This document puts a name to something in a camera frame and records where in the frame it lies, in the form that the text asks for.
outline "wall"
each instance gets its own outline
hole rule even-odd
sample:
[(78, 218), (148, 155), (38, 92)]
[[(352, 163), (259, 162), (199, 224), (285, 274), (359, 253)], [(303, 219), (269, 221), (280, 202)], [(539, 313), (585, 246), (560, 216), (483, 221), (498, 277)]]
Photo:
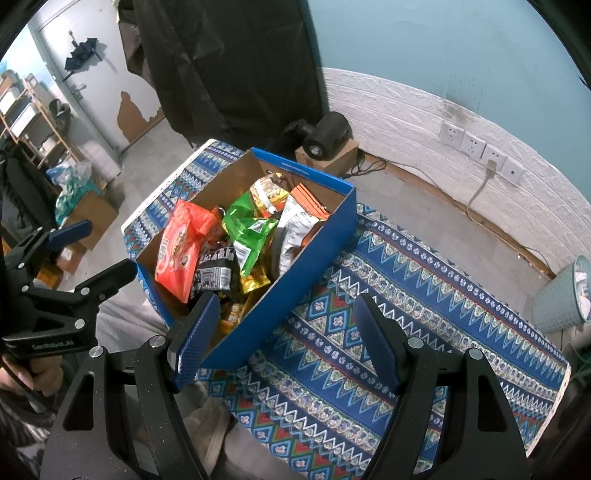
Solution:
[(485, 167), (439, 140), (444, 120), (485, 140), (524, 166), (519, 185), (496, 175), (472, 208), (525, 247), (540, 251), (554, 272), (576, 255), (591, 256), (591, 204), (555, 167), (497, 124), (439, 96), (388, 79), (324, 69), (331, 110), (344, 114), (361, 148), (433, 181), (466, 204)]
[(527, 0), (308, 0), (323, 67), (411, 85), (532, 146), (591, 199), (591, 92)]
[(46, 87), (53, 83), (53, 79), (35, 47), (28, 28), (23, 28), (18, 34), (0, 64), (2, 65), (2, 71), (12, 70), (20, 78), (32, 73), (37, 81), (43, 82)]

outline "blue gripper pad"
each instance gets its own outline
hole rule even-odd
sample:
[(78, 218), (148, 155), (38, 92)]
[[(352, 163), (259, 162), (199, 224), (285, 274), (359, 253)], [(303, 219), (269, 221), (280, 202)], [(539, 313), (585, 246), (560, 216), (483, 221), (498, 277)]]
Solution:
[[(396, 373), (397, 361), (404, 362), (405, 356), (403, 354), (402, 358), (400, 356), (397, 357), (396, 352), (390, 347), (385, 333), (378, 323), (377, 317), (383, 318), (385, 320), (384, 323), (396, 323), (396, 320), (384, 317), (371, 297), (361, 295), (355, 299), (353, 303), (353, 319), (363, 340), (363, 345), (371, 358), (376, 375), (393, 393), (397, 393), (402, 387), (401, 380)], [(391, 327), (397, 327), (403, 337), (406, 337), (398, 324), (392, 325)], [(400, 347), (404, 348), (402, 341), (401, 339)]]
[(174, 326), (168, 331), (166, 337), (171, 341), (167, 359), (174, 372), (173, 384), (178, 390), (195, 379), (219, 319), (218, 296), (205, 292), (191, 313), (174, 322)]
[(60, 228), (49, 235), (46, 243), (46, 249), (59, 252), (66, 245), (76, 243), (78, 240), (86, 238), (92, 233), (92, 222), (82, 220), (74, 225)]

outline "blue patterned tablecloth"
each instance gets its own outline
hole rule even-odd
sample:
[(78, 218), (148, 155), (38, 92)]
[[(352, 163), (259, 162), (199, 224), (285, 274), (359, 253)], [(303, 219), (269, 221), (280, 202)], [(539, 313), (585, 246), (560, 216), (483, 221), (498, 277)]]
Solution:
[[(164, 227), (178, 198), (192, 198), (241, 152), (210, 142), (124, 226), (135, 258)], [(211, 395), (270, 451), (311, 480), (360, 477), (397, 398), (375, 375), (352, 319), (369, 292), (386, 317), (434, 349), (480, 348), (514, 412), (528, 453), (552, 418), (570, 377), (542, 334), (435, 250), (358, 204), (358, 230), (308, 296), (237, 371), (201, 370)], [(437, 449), (446, 389), (439, 388), (416, 471)]]

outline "electrical socket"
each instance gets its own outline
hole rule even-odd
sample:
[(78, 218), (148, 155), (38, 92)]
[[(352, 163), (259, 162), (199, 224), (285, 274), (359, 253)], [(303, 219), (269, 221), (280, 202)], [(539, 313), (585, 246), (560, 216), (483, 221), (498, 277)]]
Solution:
[(505, 160), (507, 159), (507, 155), (500, 151), (498, 148), (493, 147), (492, 145), (487, 144), (484, 147), (484, 153), (482, 154), (482, 158), (480, 162), (486, 165), (486, 162), (489, 160), (494, 160), (496, 162), (496, 170), (501, 171), (503, 165), (505, 164)]
[(439, 133), (439, 140), (441, 143), (449, 145), (455, 149), (460, 148), (462, 144), (462, 137), (464, 136), (464, 130), (455, 125), (443, 122), (441, 124), (441, 132)]
[(484, 140), (466, 132), (462, 138), (462, 143), (460, 143), (460, 151), (464, 152), (472, 160), (480, 160), (485, 145)]
[(517, 163), (511, 157), (507, 157), (505, 164), (499, 170), (499, 175), (509, 180), (513, 185), (517, 185), (523, 172), (524, 168), (520, 163)]

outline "cardboard box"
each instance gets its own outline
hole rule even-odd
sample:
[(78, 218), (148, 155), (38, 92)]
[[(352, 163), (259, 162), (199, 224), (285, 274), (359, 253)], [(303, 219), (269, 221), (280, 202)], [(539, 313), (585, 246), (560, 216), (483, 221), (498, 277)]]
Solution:
[[(224, 168), (192, 202), (208, 210), (216, 205), (228, 208), (269, 171), (283, 173), (292, 186), (303, 183), (332, 215), (236, 329), (209, 352), (202, 364), (204, 368), (235, 369), (243, 365), (301, 302), (356, 229), (356, 192), (350, 183), (259, 149), (249, 150), (238, 161)], [(142, 288), (170, 326), (174, 319), (188, 312), (184, 304), (154, 281), (161, 237), (162, 232), (151, 240), (136, 261)]]
[(302, 147), (295, 151), (295, 159), (300, 165), (314, 168), (335, 177), (340, 177), (348, 172), (357, 162), (359, 142), (350, 138), (338, 150), (332, 160), (320, 161), (310, 158)]
[(117, 210), (104, 195), (89, 190), (61, 227), (65, 228), (82, 220), (90, 220), (92, 222), (92, 233), (80, 240), (80, 243), (88, 250), (92, 250), (99, 242), (100, 237), (115, 221), (117, 215)]
[(78, 265), (80, 265), (80, 261), (82, 260), (82, 257), (84, 257), (85, 252), (86, 248), (79, 242), (68, 245), (67, 247), (64, 247), (60, 256), (57, 257), (56, 266), (64, 272), (73, 274), (76, 272)]

